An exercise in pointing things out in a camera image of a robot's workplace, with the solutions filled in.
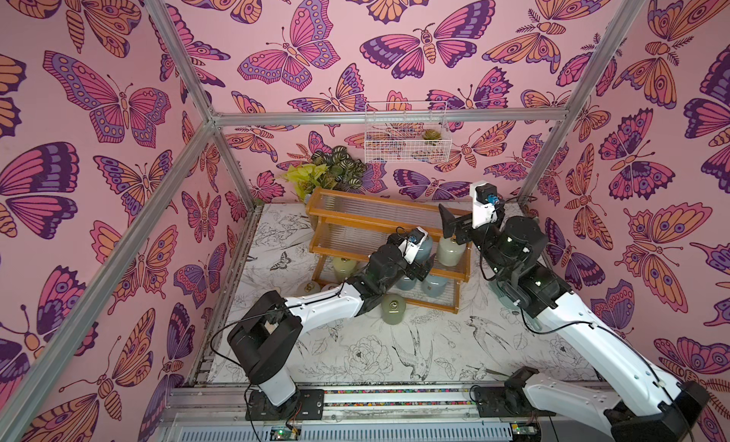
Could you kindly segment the cream white tea canister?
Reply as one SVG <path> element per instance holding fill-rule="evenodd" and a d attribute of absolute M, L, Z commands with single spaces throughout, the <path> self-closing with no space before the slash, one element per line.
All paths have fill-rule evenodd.
<path fill-rule="evenodd" d="M 321 285 L 313 280 L 309 280 L 307 282 L 304 282 L 303 284 L 300 284 L 300 287 L 298 288 L 298 293 L 304 297 L 304 296 L 313 296 L 315 294 L 318 294 L 321 291 Z"/>

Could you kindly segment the pale grey-green tea canister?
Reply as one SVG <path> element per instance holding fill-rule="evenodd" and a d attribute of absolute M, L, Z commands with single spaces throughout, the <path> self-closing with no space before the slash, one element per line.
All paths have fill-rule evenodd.
<path fill-rule="evenodd" d="M 454 238 L 443 238 L 438 243 L 436 259 L 443 266 L 455 267 L 466 252 L 467 244 L 459 244 Z"/>

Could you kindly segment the blue tea canister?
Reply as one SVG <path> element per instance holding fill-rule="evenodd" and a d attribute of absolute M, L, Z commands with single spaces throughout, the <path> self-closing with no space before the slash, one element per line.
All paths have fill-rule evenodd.
<path fill-rule="evenodd" d="M 418 248 L 416 257 L 414 258 L 414 262 L 424 263 L 431 257 L 432 251 L 433 251 L 433 238 L 426 237 L 425 240 L 423 240 L 423 242 L 421 242 L 421 244 Z"/>

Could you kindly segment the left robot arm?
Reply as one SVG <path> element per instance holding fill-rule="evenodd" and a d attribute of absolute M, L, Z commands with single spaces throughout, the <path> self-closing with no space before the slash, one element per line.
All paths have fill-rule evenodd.
<path fill-rule="evenodd" d="M 226 338 L 249 383 L 279 411 L 295 405 L 298 386 L 286 363 L 300 337 L 371 312 L 404 277 L 425 280 L 435 258 L 417 255 L 429 238 L 421 227 L 389 235 L 362 269 L 317 295 L 283 297 L 274 290 L 263 294 Z"/>

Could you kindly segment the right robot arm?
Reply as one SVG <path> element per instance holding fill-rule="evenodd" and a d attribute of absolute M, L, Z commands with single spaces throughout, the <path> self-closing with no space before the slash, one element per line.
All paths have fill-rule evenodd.
<path fill-rule="evenodd" d="M 493 204 L 475 204 L 461 217 L 444 205 L 438 209 L 445 238 L 475 246 L 492 270 L 490 281 L 526 328 L 534 335 L 560 335 L 611 387 L 602 393 L 524 367 L 511 376 L 517 396 L 615 441 L 692 438 L 709 402 L 707 390 L 695 381 L 678 381 L 636 352 L 585 305 L 570 281 L 539 261 L 560 246 L 557 236 L 523 216 L 498 223 Z"/>

